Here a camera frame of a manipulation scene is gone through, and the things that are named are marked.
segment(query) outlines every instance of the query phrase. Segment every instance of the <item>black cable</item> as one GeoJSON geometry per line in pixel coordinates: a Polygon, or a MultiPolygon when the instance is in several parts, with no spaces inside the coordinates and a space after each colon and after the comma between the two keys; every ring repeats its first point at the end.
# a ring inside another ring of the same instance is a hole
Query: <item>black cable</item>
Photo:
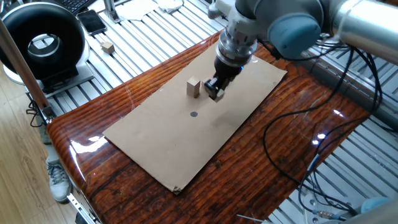
{"type": "Polygon", "coordinates": [[[260,44],[262,44],[262,45],[271,53],[271,55],[274,56],[277,60],[280,59],[280,58],[282,58],[282,59],[284,59],[284,60],[289,60],[289,61],[293,61],[293,62],[304,62],[304,61],[307,61],[307,60],[316,59],[316,58],[319,58],[319,57],[321,57],[321,56],[324,56],[324,55],[326,55],[326,54],[328,54],[328,53],[330,53],[330,52],[332,52],[332,51],[334,51],[334,50],[336,50],[336,49],[338,48],[338,46],[334,46],[334,47],[328,49],[325,53],[322,53],[322,54],[319,54],[319,55],[316,55],[316,56],[313,56],[313,57],[295,58],[295,59],[293,59],[293,58],[286,58],[286,57],[283,57],[275,47],[274,47],[273,49],[269,48],[269,47],[267,46],[267,43],[268,43],[268,42],[264,42],[264,41],[261,40],[261,39],[258,39],[257,41],[258,41],[260,44]]]}
{"type": "MultiPolygon", "coordinates": [[[[259,42],[260,42],[267,50],[269,50],[270,52],[272,52],[273,50],[275,50],[275,49],[271,50],[263,41],[259,40],[259,42]]],[[[321,44],[319,44],[319,46],[331,47],[331,45],[321,45],[321,44]]],[[[329,49],[329,50],[326,51],[324,54],[320,54],[320,55],[317,55],[317,56],[315,56],[315,57],[299,59],[298,61],[304,61],[304,60],[311,60],[311,59],[319,58],[319,57],[321,57],[322,55],[327,54],[327,53],[330,52],[331,50],[335,50],[337,47],[343,47],[343,46],[337,46],[337,45],[335,45],[335,46],[333,46],[333,48],[329,49]]],[[[354,49],[354,48],[351,48],[351,50],[350,50],[350,59],[349,59],[349,62],[348,62],[348,64],[347,64],[347,66],[346,66],[346,70],[348,69],[349,64],[351,64],[350,61],[352,61],[353,49],[354,49]]],[[[369,56],[369,55],[368,55],[368,57],[370,57],[370,59],[369,59],[369,60],[370,60],[370,63],[367,62],[367,64],[368,64],[368,65],[371,64],[369,67],[371,68],[373,74],[375,74],[376,88],[377,88],[377,89],[376,89],[376,93],[375,93],[376,96],[374,97],[374,100],[375,100],[375,101],[374,101],[374,104],[373,104],[373,107],[372,107],[372,110],[371,110],[371,113],[373,113],[374,108],[375,108],[375,103],[376,103],[376,100],[377,100],[377,91],[380,91],[380,92],[381,92],[381,88],[380,88],[380,85],[379,85],[379,80],[378,80],[378,76],[377,76],[377,70],[375,69],[376,66],[374,65],[373,58],[371,58],[371,56],[369,56]]],[[[343,73],[341,80],[339,80],[339,83],[337,84],[337,86],[336,86],[336,88],[335,88],[336,90],[339,89],[339,87],[341,86],[342,82],[340,82],[340,81],[342,81],[342,79],[344,79],[344,76],[346,75],[346,70],[345,70],[345,72],[343,73]]],[[[323,106],[323,105],[324,105],[324,104],[321,103],[321,104],[319,104],[319,106],[316,106],[316,107],[310,108],[310,109],[314,109],[314,110],[315,110],[315,109],[318,109],[320,106],[323,106]]],[[[267,125],[266,130],[264,131],[264,136],[263,136],[264,151],[266,152],[266,155],[267,155],[268,159],[270,160],[271,164],[272,164],[276,169],[278,169],[281,173],[285,174],[287,177],[289,177],[290,179],[294,180],[295,182],[298,182],[298,180],[296,180],[295,178],[293,178],[292,176],[290,176],[289,174],[287,174],[286,172],[284,172],[282,169],[280,169],[280,168],[272,161],[272,159],[271,159],[271,157],[269,156],[268,151],[267,151],[267,149],[266,149],[265,136],[266,136],[266,131],[269,129],[269,127],[270,127],[274,122],[276,122],[276,120],[281,119],[281,118],[283,118],[283,117],[285,117],[285,116],[297,114],[298,112],[299,112],[299,111],[293,112],[293,113],[289,113],[289,114],[283,114],[283,115],[279,116],[278,118],[276,118],[275,120],[271,121],[271,122],[267,125]]],[[[330,134],[331,132],[337,130],[338,128],[341,128],[341,127],[343,127],[343,126],[347,126],[347,125],[349,125],[349,124],[351,124],[351,123],[353,123],[353,122],[361,121],[362,119],[363,119],[363,118],[359,118],[359,119],[356,119],[356,120],[354,120],[354,121],[350,121],[349,123],[345,123],[345,124],[339,125],[339,126],[336,127],[335,129],[331,130],[331,131],[329,132],[329,134],[330,134]]],[[[331,142],[329,142],[329,143],[322,149],[321,152],[323,152],[323,150],[325,150],[330,144],[332,144],[333,142],[339,140],[342,136],[344,136],[346,133],[348,133],[348,132],[350,132],[350,131],[351,131],[351,129],[345,131],[343,134],[340,134],[340,136],[338,136],[337,138],[335,138],[334,140],[332,140],[331,142]]],[[[306,186],[306,185],[303,184],[303,181],[308,177],[308,174],[310,173],[309,171],[311,171],[311,170],[312,170],[312,169],[309,169],[309,170],[307,171],[307,173],[306,173],[306,175],[305,175],[305,178],[300,182],[300,191],[301,191],[301,189],[302,189],[303,186],[306,187],[306,188],[308,188],[308,186],[306,186]]],[[[328,203],[330,203],[330,202],[327,200],[327,198],[330,198],[330,197],[327,196],[327,195],[325,195],[325,194],[323,193],[322,190],[321,190],[321,192],[317,192],[317,191],[315,191],[315,189],[310,189],[310,188],[308,188],[308,189],[309,189],[309,190],[312,190],[315,194],[319,194],[319,195],[324,196],[325,199],[326,199],[326,201],[327,201],[328,203]]],[[[345,203],[342,203],[342,205],[346,206],[346,207],[349,209],[349,211],[350,211],[353,215],[355,215],[355,214],[357,213],[357,212],[354,211],[349,205],[347,205],[347,204],[345,204],[345,203]]]]}
{"type": "MultiPolygon", "coordinates": [[[[375,87],[375,93],[374,93],[374,98],[373,98],[373,105],[372,105],[370,114],[369,114],[368,116],[364,116],[364,117],[362,117],[362,118],[355,119],[355,120],[350,121],[350,122],[348,122],[348,123],[345,123],[345,124],[342,124],[342,125],[340,125],[340,126],[337,126],[335,129],[331,130],[330,133],[331,133],[332,131],[334,131],[334,130],[340,128],[340,127],[342,127],[342,126],[346,126],[346,125],[351,124],[351,123],[353,123],[353,122],[357,122],[357,121],[363,122],[363,121],[365,121],[366,119],[368,119],[368,118],[380,107],[381,102],[382,102],[382,90],[381,90],[381,85],[380,85],[380,82],[379,82],[379,77],[378,77],[378,74],[377,74],[377,68],[376,68],[376,65],[375,65],[375,63],[374,63],[373,58],[371,57],[370,54],[368,54],[368,55],[367,55],[368,57],[366,58],[366,57],[363,55],[363,53],[360,52],[358,49],[355,49],[355,51],[356,51],[356,52],[363,58],[363,60],[367,63],[368,67],[371,69],[371,71],[372,71],[372,73],[373,73],[373,76],[374,76],[374,78],[375,78],[376,87],[375,87]],[[378,103],[376,104],[376,101],[377,101],[377,93],[379,93],[380,96],[379,96],[379,99],[378,99],[379,101],[378,101],[378,103]]],[[[330,144],[332,144],[333,142],[339,140],[341,137],[343,137],[345,134],[348,134],[348,133],[351,132],[351,131],[353,131],[353,128],[350,128],[349,130],[347,130],[347,131],[345,131],[344,133],[340,134],[337,138],[334,138],[334,140],[332,140],[331,142],[329,142],[326,146],[324,146],[324,147],[321,149],[320,153],[322,153],[323,150],[325,150],[330,144]]],[[[315,182],[316,182],[316,185],[317,185],[318,189],[320,189],[320,191],[322,191],[321,188],[320,188],[320,185],[319,185],[319,183],[318,183],[318,180],[317,180],[316,172],[315,172],[315,171],[314,171],[314,179],[315,179],[315,182]]]]}
{"type": "MultiPolygon", "coordinates": [[[[262,40],[259,40],[259,42],[260,42],[267,50],[271,50],[262,40]]],[[[291,115],[295,115],[295,114],[299,114],[299,113],[306,113],[306,112],[309,112],[309,111],[317,110],[318,108],[320,108],[320,107],[322,107],[323,105],[327,104],[327,103],[334,97],[334,95],[337,93],[338,89],[339,89],[340,86],[342,85],[343,80],[344,80],[344,77],[346,76],[346,73],[347,73],[347,71],[348,71],[348,68],[349,68],[349,66],[351,65],[352,58],[353,58],[353,49],[350,50],[349,60],[348,60],[348,62],[347,62],[347,65],[346,65],[346,68],[345,68],[343,74],[341,75],[341,78],[340,78],[339,82],[338,82],[337,85],[336,85],[336,88],[333,90],[333,92],[331,93],[331,95],[330,95],[324,102],[322,102],[322,103],[320,103],[319,105],[314,106],[314,107],[312,107],[312,108],[308,108],[308,109],[306,109],[306,110],[295,111],[295,112],[291,112],[291,113],[287,113],[287,114],[280,115],[280,116],[276,117],[275,119],[273,119],[273,120],[266,126],[266,128],[265,128],[265,130],[264,130],[264,135],[263,135],[262,143],[263,143],[263,147],[264,147],[264,152],[266,153],[267,158],[270,160],[270,163],[271,163],[279,172],[281,172],[282,174],[284,174],[285,176],[287,176],[289,179],[293,180],[294,182],[296,182],[296,183],[299,184],[300,186],[304,186],[305,188],[307,188],[307,189],[309,189],[309,190],[313,190],[313,189],[311,189],[311,187],[309,187],[309,186],[307,186],[307,185],[305,185],[305,184],[302,184],[300,181],[298,181],[297,179],[295,179],[294,177],[292,177],[291,175],[289,175],[288,173],[286,173],[285,171],[283,171],[283,170],[282,170],[278,165],[276,165],[275,162],[271,159],[271,157],[270,157],[270,155],[269,155],[269,153],[268,153],[268,151],[267,151],[267,147],[266,147],[266,134],[267,134],[268,129],[269,129],[269,128],[272,126],[272,124],[275,123],[278,119],[284,118],[284,117],[286,117],[286,116],[291,116],[291,115]]],[[[322,193],[322,192],[319,192],[319,191],[317,191],[317,190],[313,190],[313,192],[314,192],[315,194],[325,196],[326,198],[328,198],[328,199],[330,199],[330,200],[334,200],[334,201],[336,201],[336,202],[338,202],[338,203],[340,203],[340,204],[346,205],[347,207],[350,207],[350,206],[347,205],[346,203],[344,203],[344,202],[342,202],[342,201],[340,201],[340,200],[338,200],[338,199],[336,199],[336,198],[333,198],[333,197],[331,197],[331,196],[325,195],[325,194],[322,193]]]]}

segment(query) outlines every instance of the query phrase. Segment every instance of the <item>metal rod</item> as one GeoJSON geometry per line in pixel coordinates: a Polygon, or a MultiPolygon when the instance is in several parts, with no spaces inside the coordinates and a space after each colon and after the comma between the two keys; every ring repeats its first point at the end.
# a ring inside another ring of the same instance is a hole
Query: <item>metal rod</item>
{"type": "Polygon", "coordinates": [[[105,4],[105,14],[115,23],[120,22],[121,19],[116,12],[116,7],[114,5],[114,0],[104,0],[105,4]]]}
{"type": "Polygon", "coordinates": [[[16,69],[18,75],[22,78],[25,86],[29,90],[33,99],[41,110],[49,110],[50,103],[44,96],[43,91],[37,84],[35,77],[29,66],[26,64],[22,54],[19,52],[17,45],[12,39],[10,33],[7,30],[6,25],[0,19],[0,47],[6,54],[8,60],[10,60],[12,66],[16,69]]]}
{"type": "Polygon", "coordinates": [[[333,34],[352,46],[398,65],[398,7],[347,0],[335,12],[333,34]]]}

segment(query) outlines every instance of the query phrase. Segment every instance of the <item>wooden block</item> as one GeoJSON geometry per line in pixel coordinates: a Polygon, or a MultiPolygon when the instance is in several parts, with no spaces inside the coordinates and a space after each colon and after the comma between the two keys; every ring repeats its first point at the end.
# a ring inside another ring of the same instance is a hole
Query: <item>wooden block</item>
{"type": "Polygon", "coordinates": [[[199,93],[200,93],[200,80],[195,77],[191,77],[187,81],[187,95],[196,98],[199,96],[199,93]]]}
{"type": "Polygon", "coordinates": [[[114,45],[109,42],[102,42],[101,43],[102,50],[107,54],[112,54],[114,52],[114,45]]]}

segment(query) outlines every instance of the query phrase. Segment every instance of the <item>sneaker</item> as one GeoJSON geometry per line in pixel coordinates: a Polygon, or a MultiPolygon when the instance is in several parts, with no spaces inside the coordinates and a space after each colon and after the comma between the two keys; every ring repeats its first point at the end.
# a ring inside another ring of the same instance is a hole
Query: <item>sneaker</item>
{"type": "Polygon", "coordinates": [[[58,203],[66,202],[68,194],[72,192],[72,183],[70,182],[67,173],[63,169],[61,163],[45,162],[49,172],[50,191],[55,201],[58,203]]]}

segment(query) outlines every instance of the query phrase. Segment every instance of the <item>glossy wooden tabletop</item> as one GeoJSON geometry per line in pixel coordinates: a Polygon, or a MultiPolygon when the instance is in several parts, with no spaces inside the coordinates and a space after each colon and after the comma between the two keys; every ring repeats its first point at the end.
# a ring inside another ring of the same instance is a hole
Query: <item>glossy wooden tabletop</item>
{"type": "MultiPolygon", "coordinates": [[[[236,215],[265,219],[297,187],[267,160],[262,132],[279,114],[315,105],[331,90],[305,69],[275,61],[264,49],[256,55],[288,73],[179,195],[102,135],[217,39],[210,37],[48,125],[64,166],[103,223],[245,223],[236,215]]],[[[320,140],[317,136],[364,115],[359,106],[337,95],[322,109],[277,121],[267,134],[269,152],[284,170],[301,178],[320,140]]]]}

